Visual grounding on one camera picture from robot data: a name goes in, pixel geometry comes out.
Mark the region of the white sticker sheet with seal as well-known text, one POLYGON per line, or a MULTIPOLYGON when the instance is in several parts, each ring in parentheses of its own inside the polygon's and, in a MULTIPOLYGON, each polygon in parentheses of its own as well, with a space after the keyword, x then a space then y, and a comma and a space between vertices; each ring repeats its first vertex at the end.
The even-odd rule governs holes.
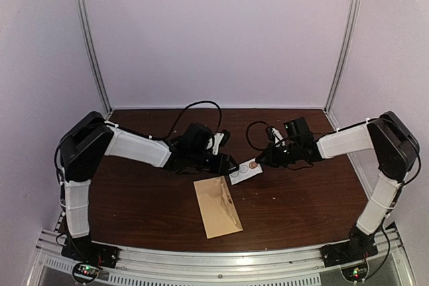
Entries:
POLYGON ((261 174, 263 172, 260 164, 258 165, 258 167, 256 169, 250 169, 249 163, 252 161, 255 161, 255 158, 241 163, 239 165, 239 170, 236 172, 233 172, 229 175, 229 179, 230 179, 230 182, 232 185, 236 185, 238 183, 241 183, 241 182, 248 180, 251 177, 254 177, 254 176, 261 174))

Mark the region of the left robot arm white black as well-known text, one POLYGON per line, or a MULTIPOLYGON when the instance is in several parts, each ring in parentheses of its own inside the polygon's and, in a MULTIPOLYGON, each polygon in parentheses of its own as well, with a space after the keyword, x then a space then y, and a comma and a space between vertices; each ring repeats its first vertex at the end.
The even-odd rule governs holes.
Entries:
POLYGON ((239 168, 231 155, 220 151, 229 137, 226 130, 213 132, 191 123, 182 135, 157 138, 120 127, 96 111, 87 114, 61 138, 54 153, 71 252, 82 262, 97 254, 90 237, 89 188, 103 157, 121 157, 177 173, 191 168, 229 175, 239 168))

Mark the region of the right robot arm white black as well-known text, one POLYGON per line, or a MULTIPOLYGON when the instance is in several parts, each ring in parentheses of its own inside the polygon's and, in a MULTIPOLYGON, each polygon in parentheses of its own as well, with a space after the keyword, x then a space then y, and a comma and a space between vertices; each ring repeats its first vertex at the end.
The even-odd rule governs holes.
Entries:
POLYGON ((392 111, 345 128, 320 135, 310 131, 304 117, 284 123, 286 137, 278 137, 268 127, 270 142, 260 149, 255 162, 272 168, 308 165, 361 151, 373 151, 378 161, 378 177, 371 197, 349 233, 344 255, 359 259, 369 250, 375 233, 393 211, 403 188, 415 180, 414 166, 421 167, 420 145, 405 124, 392 111))

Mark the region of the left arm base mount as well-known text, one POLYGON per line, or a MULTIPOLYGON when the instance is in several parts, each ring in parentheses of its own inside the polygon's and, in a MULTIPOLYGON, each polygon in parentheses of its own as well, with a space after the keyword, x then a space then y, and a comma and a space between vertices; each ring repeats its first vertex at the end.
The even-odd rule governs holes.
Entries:
POLYGON ((103 244, 70 244, 62 247, 61 255, 92 266, 114 269, 117 264, 119 249, 103 244))

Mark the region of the round brown seal sticker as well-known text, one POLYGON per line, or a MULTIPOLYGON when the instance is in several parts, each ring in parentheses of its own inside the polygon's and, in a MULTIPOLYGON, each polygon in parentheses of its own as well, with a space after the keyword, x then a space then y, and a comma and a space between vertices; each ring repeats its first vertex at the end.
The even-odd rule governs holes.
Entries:
POLYGON ((252 161, 249 163, 249 168, 250 169, 256 169, 258 167, 258 163, 256 163, 255 161, 252 161))

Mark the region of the brown kraft envelope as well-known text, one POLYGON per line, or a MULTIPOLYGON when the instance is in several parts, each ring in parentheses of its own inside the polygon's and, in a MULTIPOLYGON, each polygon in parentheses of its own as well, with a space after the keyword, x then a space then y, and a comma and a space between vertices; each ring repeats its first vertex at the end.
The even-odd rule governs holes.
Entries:
POLYGON ((194 189, 207 239, 243 231, 223 176, 195 181, 194 189))

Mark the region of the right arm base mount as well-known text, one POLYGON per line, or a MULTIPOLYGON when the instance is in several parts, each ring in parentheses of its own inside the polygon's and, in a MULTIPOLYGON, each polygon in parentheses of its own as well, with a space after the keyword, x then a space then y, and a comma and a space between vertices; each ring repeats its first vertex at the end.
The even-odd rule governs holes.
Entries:
POLYGON ((370 245, 363 250, 353 250, 349 242, 338 244, 326 244, 320 249, 320 254, 325 267, 344 265, 355 261, 362 261, 367 257, 378 254, 376 246, 370 245))

